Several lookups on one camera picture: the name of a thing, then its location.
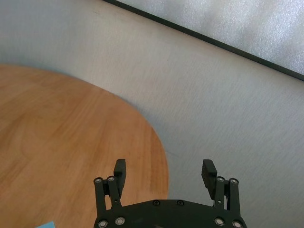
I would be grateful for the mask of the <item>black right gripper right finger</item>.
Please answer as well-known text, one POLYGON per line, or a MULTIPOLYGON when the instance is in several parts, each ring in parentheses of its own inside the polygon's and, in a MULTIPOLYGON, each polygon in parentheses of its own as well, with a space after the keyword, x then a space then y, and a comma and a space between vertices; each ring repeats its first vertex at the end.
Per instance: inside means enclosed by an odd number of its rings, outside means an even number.
POLYGON ((224 199, 226 199, 226 210, 240 212, 239 181, 236 178, 226 180, 224 177, 218 176, 216 167, 210 159, 203 160, 201 176, 210 198, 213 200, 213 207, 225 209, 224 199))

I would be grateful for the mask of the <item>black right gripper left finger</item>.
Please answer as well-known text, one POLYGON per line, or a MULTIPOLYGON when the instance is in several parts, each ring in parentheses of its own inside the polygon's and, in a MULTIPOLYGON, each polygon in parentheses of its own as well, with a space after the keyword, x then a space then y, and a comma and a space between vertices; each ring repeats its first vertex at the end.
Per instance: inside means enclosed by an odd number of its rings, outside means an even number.
POLYGON ((105 180, 101 177, 94 179, 95 200, 97 213, 106 211, 105 196, 108 195, 111 201, 111 208, 121 207, 121 196, 126 179, 126 161, 118 159, 112 176, 105 180))

